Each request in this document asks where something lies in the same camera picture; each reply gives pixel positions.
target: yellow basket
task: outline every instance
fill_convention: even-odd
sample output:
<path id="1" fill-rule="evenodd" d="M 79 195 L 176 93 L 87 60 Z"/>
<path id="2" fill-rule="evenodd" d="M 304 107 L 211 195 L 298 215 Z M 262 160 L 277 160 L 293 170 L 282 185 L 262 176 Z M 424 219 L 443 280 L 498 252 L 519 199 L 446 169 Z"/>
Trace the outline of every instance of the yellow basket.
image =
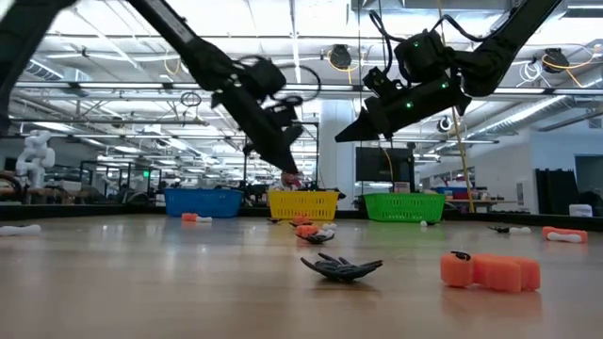
<path id="1" fill-rule="evenodd" d="M 269 191 L 273 218 L 307 216 L 312 220 L 333 220 L 339 192 Z"/>

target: wooden table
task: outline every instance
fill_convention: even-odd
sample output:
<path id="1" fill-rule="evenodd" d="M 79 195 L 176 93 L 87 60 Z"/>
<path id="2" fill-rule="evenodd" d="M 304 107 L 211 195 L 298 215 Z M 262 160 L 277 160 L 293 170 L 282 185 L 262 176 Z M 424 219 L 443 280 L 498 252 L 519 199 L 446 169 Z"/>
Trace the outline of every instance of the wooden table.
<path id="1" fill-rule="evenodd" d="M 588 245 L 509 236 L 487 224 L 337 220 L 313 247 L 263 218 L 29 220 L 40 237 L 0 238 L 0 338 L 600 338 L 603 235 Z M 316 253 L 384 259 L 355 284 L 300 263 Z M 539 292 L 446 288 L 449 250 L 541 262 Z"/>

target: orange toy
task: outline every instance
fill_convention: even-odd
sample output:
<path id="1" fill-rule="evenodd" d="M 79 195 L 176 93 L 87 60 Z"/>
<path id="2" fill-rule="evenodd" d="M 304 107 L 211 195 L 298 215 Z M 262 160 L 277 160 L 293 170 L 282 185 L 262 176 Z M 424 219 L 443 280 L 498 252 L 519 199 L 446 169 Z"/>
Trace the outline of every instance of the orange toy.
<path id="1" fill-rule="evenodd" d="M 196 213 L 183 213 L 182 214 L 182 221 L 193 221 L 196 222 L 197 221 L 197 214 Z"/>
<path id="2" fill-rule="evenodd" d="M 452 287 L 478 283 L 497 291 L 514 293 L 540 288 L 540 265 L 535 260 L 522 257 L 447 253 L 440 259 L 440 275 L 444 283 Z"/>
<path id="3" fill-rule="evenodd" d="M 310 218 L 307 216 L 295 216 L 293 218 L 293 223 L 296 225 L 303 225 L 303 224 L 308 224 L 312 221 L 310 221 Z"/>
<path id="4" fill-rule="evenodd" d="M 300 225 L 295 228 L 295 234 L 300 237 L 307 237 L 318 233 L 318 227 L 314 225 Z"/>
<path id="5" fill-rule="evenodd" d="M 554 233 L 558 234 L 556 237 L 550 237 L 549 234 Z M 566 238 L 567 235 L 577 235 L 579 236 L 579 241 L 572 241 L 571 237 Z M 566 229 L 558 229 L 555 227 L 545 226 L 543 227 L 543 238 L 547 240 L 561 240 L 561 241 L 570 241 L 570 242 L 582 242 L 585 243 L 588 241 L 588 234 L 586 231 L 578 231 L 578 230 L 566 230 Z"/>

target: humanoid robot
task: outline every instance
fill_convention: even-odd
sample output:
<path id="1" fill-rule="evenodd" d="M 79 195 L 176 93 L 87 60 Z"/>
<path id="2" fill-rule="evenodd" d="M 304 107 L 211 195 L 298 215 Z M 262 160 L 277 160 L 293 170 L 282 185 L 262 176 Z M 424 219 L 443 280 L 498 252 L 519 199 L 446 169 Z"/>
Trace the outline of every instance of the humanoid robot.
<path id="1" fill-rule="evenodd" d="M 25 148 L 17 158 L 16 164 L 16 177 L 21 186 L 44 187 L 46 169 L 55 165 L 55 150 L 48 147 L 50 137 L 48 131 L 34 130 L 25 138 Z"/>

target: green basket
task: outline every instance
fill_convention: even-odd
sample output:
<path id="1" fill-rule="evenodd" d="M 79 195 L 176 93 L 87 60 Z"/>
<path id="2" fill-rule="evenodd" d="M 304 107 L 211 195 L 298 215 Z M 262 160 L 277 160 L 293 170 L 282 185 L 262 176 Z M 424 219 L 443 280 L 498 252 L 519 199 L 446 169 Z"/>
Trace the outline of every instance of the green basket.
<path id="1" fill-rule="evenodd" d="M 443 194 L 366 194 L 368 218 L 375 221 L 439 221 L 446 197 Z"/>

